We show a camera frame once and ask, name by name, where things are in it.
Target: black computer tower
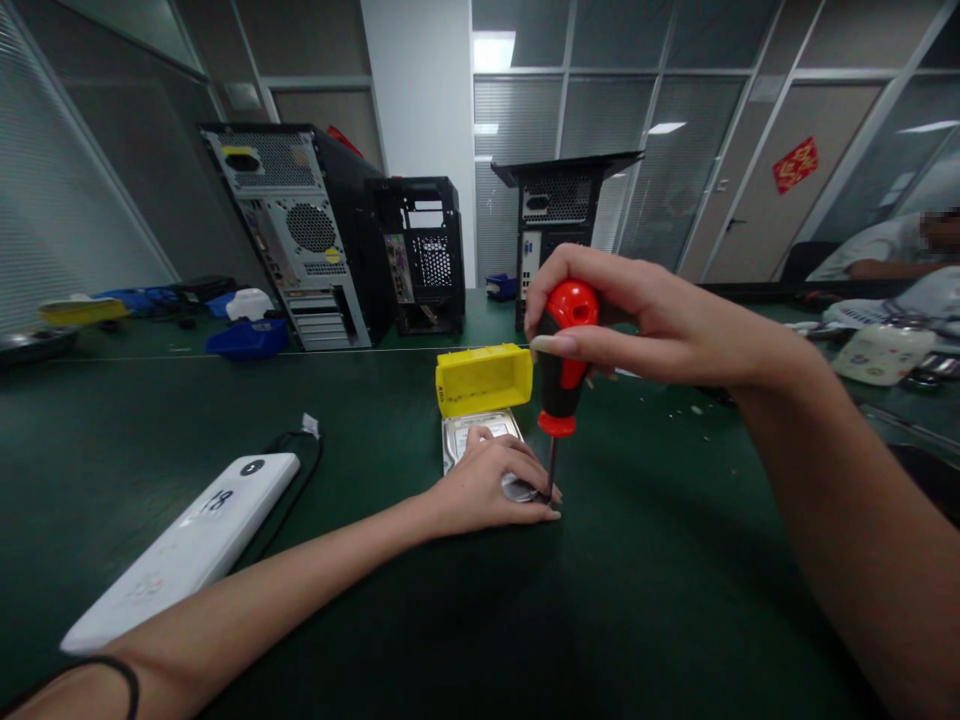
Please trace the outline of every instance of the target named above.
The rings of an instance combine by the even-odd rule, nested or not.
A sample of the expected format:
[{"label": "black computer tower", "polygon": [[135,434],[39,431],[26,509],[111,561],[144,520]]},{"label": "black computer tower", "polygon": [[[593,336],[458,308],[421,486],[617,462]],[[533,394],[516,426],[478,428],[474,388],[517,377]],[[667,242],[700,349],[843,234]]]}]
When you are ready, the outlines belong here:
[{"label": "black computer tower", "polygon": [[312,125],[198,127],[303,348],[376,345],[393,300],[364,183],[383,173]]},{"label": "black computer tower", "polygon": [[383,238],[400,335],[463,332],[463,239],[446,177],[367,180]]},{"label": "black computer tower", "polygon": [[523,330],[527,288],[540,266],[565,242],[590,245],[600,186],[638,162],[643,151],[490,168],[520,192],[517,218],[516,329]]}]

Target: forearm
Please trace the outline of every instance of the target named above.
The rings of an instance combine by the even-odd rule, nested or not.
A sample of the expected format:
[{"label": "forearm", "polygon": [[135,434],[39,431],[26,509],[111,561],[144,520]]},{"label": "forearm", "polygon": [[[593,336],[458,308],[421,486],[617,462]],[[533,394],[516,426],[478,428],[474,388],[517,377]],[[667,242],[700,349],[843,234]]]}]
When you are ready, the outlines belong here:
[{"label": "forearm", "polygon": [[733,394],[824,612],[888,707],[958,709],[960,534],[896,462],[821,359]]},{"label": "forearm", "polygon": [[[141,684],[138,718],[191,717],[278,640],[371,571],[430,539],[423,496],[306,542],[174,605],[103,649]],[[87,668],[49,688],[26,717],[84,717],[89,699],[126,697],[111,671]]]},{"label": "forearm", "polygon": [[847,268],[853,280],[902,280],[926,277],[950,267],[950,263],[898,263],[885,260],[858,260]]}]

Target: office chair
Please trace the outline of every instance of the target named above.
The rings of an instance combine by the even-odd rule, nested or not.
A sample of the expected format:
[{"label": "office chair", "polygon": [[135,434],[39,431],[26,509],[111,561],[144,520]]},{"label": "office chair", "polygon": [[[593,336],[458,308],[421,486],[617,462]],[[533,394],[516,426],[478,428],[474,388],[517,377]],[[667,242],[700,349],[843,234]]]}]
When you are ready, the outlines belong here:
[{"label": "office chair", "polygon": [[797,243],[787,254],[780,282],[803,282],[838,247],[840,247],[838,243]]}]

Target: white shirt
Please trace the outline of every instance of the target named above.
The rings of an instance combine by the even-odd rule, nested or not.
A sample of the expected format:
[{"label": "white shirt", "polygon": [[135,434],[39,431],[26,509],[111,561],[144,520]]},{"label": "white shirt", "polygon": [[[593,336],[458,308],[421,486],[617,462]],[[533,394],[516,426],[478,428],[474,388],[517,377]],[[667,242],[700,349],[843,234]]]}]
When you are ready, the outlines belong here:
[{"label": "white shirt", "polygon": [[807,280],[849,280],[847,268],[859,260],[933,262],[935,258],[928,255],[927,240],[920,232],[922,219],[922,212],[910,213],[861,230],[824,260]]}]

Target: black hair tie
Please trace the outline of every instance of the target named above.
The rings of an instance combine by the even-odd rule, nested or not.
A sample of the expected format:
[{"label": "black hair tie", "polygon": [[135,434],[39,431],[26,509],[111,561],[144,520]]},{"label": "black hair tie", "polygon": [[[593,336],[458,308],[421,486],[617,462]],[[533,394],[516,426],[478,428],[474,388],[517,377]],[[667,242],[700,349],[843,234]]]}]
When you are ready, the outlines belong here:
[{"label": "black hair tie", "polygon": [[107,667],[113,668],[118,673],[123,675],[123,679],[127,681],[127,685],[130,688],[130,710],[127,713],[127,720],[135,720],[137,717],[137,708],[140,706],[140,681],[137,680],[137,674],[133,671],[133,668],[131,668],[122,660],[117,660],[115,657],[111,657],[110,655],[91,655],[88,658],[84,658],[83,660],[79,660],[71,665],[68,665],[53,677],[44,680],[36,687],[31,688],[22,695],[14,698],[9,705],[0,711],[0,717],[7,717],[13,713],[14,710],[20,709],[20,707],[25,705],[28,700],[32,699],[34,695],[39,693],[54,680],[66,675],[68,672],[76,670],[79,667],[83,667],[84,665],[106,665]]}]

